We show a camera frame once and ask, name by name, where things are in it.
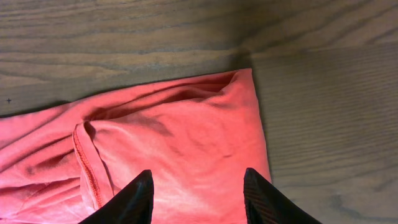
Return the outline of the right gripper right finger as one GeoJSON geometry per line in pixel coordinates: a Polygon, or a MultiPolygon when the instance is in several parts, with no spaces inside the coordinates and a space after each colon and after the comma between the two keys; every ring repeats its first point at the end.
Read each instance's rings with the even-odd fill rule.
{"type": "Polygon", "coordinates": [[[248,224],[321,224],[253,168],[246,169],[243,194],[248,224]]]}

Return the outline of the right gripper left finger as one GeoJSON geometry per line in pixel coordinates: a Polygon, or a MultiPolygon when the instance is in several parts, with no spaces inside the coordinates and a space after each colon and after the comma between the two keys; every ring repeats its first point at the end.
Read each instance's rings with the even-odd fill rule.
{"type": "Polygon", "coordinates": [[[153,207],[152,172],[144,170],[108,203],[79,224],[151,224],[153,207]]]}

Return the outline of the red printed t-shirt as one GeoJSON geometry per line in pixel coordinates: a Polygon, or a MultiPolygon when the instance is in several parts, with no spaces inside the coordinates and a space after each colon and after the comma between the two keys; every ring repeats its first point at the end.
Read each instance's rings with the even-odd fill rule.
{"type": "Polygon", "coordinates": [[[250,69],[151,83],[1,120],[1,222],[78,223],[151,170],[154,223],[245,223],[269,177],[250,69]]]}

